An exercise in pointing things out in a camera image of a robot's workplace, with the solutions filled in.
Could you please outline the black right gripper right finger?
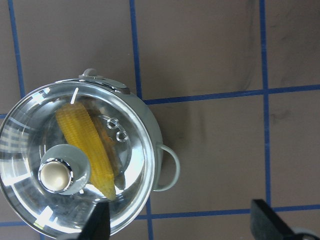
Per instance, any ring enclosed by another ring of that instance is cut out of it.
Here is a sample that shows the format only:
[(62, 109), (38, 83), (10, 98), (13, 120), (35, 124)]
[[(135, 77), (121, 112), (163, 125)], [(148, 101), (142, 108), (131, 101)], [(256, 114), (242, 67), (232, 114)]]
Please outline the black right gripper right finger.
[(263, 199), (251, 201), (250, 230), (255, 240), (300, 239)]

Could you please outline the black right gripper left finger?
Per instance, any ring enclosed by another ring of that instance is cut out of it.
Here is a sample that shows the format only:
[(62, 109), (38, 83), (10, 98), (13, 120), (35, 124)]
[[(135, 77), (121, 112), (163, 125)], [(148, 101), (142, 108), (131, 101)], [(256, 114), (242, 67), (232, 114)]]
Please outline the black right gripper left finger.
[(107, 201), (98, 202), (76, 240), (109, 240), (111, 235), (110, 207)]

